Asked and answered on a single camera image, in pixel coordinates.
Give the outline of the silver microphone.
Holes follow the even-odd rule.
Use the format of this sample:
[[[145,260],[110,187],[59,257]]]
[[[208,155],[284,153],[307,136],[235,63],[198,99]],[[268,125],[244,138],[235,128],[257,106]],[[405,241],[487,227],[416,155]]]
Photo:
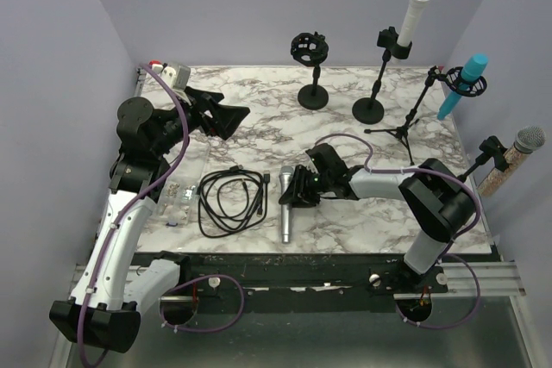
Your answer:
[[[283,196],[287,191],[294,173],[291,166],[283,166],[279,172],[280,195]],[[291,242],[292,232],[292,206],[289,203],[280,204],[280,236],[281,242],[289,244]]]

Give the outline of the teal microphone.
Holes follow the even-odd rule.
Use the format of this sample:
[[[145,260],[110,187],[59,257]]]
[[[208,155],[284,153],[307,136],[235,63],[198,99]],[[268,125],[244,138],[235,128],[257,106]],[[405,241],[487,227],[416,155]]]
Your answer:
[[[449,94],[437,112],[439,121],[451,114],[463,97],[479,97],[486,91],[487,82],[483,72],[488,62],[489,58],[485,54],[476,53],[464,66],[451,68],[445,74],[443,82],[449,87]]]

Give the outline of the white microphone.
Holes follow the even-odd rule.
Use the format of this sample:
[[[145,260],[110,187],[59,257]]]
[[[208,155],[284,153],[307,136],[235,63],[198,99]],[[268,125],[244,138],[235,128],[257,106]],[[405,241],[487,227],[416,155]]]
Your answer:
[[[408,47],[411,44],[422,13],[429,5],[430,1],[431,0],[409,0],[405,18],[398,33],[397,43],[401,47]]]

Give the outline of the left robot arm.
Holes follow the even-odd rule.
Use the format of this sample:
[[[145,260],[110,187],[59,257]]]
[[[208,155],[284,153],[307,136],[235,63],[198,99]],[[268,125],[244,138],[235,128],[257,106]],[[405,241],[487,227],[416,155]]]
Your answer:
[[[135,342],[142,316],[166,292],[185,293],[191,274],[173,253],[161,253],[133,282],[129,267],[142,229],[153,214],[169,175],[178,166],[166,155],[187,146],[197,129],[227,140],[250,110],[223,105],[221,93],[185,88],[173,109],[156,109],[145,97],[132,97],[117,110],[119,155],[96,244],[68,299],[55,301],[49,318],[80,347],[124,353]]]

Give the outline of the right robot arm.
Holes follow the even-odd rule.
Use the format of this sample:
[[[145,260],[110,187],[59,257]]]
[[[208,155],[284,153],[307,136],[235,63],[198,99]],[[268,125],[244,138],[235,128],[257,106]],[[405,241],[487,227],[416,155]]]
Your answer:
[[[428,271],[461,231],[468,231],[480,219],[477,197],[438,159],[426,159],[419,166],[381,170],[365,165],[348,167],[327,143],[306,153],[315,170],[304,165],[285,169],[290,177],[284,181],[279,197],[283,209],[316,207],[326,193],[338,200],[383,198],[407,203],[420,233],[396,273],[403,290],[414,292],[426,285]]]

